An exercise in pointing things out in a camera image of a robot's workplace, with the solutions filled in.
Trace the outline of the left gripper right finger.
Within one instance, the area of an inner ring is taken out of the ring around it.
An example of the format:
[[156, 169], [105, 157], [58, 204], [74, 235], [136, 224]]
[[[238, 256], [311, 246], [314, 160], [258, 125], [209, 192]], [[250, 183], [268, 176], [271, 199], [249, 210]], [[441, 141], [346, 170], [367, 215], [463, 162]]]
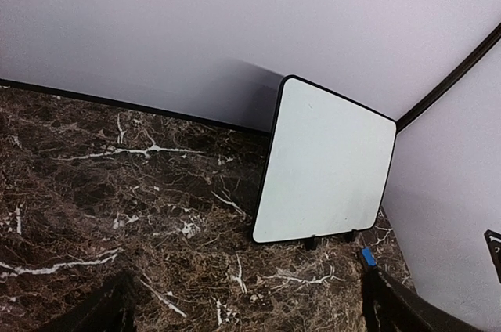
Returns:
[[368, 331], [477, 331], [423, 300], [373, 267], [362, 276], [362, 314]]

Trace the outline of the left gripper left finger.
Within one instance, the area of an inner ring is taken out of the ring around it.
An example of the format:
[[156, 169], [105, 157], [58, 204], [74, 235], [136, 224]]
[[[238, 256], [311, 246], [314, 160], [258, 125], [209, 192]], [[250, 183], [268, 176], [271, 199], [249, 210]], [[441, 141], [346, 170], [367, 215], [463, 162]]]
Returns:
[[82, 303], [57, 316], [39, 331], [137, 331], [136, 289], [131, 273], [109, 278]]

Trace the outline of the blue whiteboard eraser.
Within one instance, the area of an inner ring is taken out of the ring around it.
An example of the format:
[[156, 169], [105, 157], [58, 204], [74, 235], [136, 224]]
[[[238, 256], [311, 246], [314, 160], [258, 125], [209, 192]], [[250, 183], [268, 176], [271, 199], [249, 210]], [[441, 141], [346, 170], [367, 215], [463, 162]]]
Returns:
[[373, 253], [368, 247], [364, 247], [360, 251], [360, 258], [362, 261], [363, 268], [366, 271], [377, 267], [377, 262], [373, 256]]

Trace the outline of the white whiteboard black frame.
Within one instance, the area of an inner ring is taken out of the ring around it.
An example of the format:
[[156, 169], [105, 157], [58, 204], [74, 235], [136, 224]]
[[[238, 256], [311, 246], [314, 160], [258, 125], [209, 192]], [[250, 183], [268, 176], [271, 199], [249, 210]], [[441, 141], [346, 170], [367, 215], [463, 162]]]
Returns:
[[395, 151], [394, 119], [297, 75], [280, 83], [251, 238], [371, 229]]

